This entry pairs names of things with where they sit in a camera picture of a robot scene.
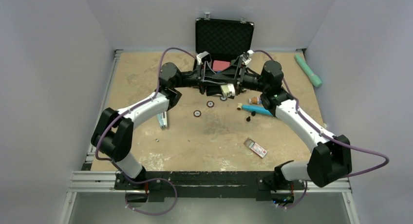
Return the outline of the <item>green white stapler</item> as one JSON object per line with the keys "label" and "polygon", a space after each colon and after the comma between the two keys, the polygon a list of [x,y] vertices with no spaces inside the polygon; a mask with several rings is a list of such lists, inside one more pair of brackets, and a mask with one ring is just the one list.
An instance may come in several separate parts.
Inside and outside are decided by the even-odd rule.
{"label": "green white stapler", "polygon": [[222,95],[226,98],[234,98],[236,96],[235,86],[233,84],[220,85]]}

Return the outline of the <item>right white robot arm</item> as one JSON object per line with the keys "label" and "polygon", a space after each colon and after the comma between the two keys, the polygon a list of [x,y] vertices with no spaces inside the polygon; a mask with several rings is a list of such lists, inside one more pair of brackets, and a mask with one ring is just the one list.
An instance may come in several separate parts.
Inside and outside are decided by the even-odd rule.
{"label": "right white robot arm", "polygon": [[284,122],[309,148],[308,161],[288,161],[274,168],[274,184],[286,188],[294,180],[311,181],[324,187],[352,172],[349,140],[336,136],[311,119],[299,107],[299,102],[282,86],[284,73],[279,62],[266,61],[261,73],[249,74],[244,55],[239,56],[226,69],[213,73],[211,80],[231,90],[227,97],[238,95],[240,89],[261,92],[263,107]]}

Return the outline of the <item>light blue stapler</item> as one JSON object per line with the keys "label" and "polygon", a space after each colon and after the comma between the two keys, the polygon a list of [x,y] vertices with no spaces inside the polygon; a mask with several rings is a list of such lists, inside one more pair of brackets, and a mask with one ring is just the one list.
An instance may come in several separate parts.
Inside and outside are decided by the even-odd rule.
{"label": "light blue stapler", "polygon": [[157,114],[157,120],[159,122],[160,128],[162,129],[168,128],[167,112],[162,112],[162,113]]}

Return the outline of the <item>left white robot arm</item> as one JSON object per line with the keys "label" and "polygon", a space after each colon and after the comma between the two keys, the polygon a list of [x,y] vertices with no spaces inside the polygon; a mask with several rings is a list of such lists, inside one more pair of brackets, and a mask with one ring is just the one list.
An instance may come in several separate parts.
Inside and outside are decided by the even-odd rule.
{"label": "left white robot arm", "polygon": [[132,135],[136,127],[150,118],[170,110],[179,101],[179,87],[204,88],[209,85],[223,85],[222,81],[203,80],[202,66],[192,72],[181,72],[171,62],[160,67],[158,86],[147,98],[125,108],[105,109],[91,137],[91,144],[97,152],[106,154],[126,175],[126,183],[132,189],[145,184],[145,168],[131,153]]}

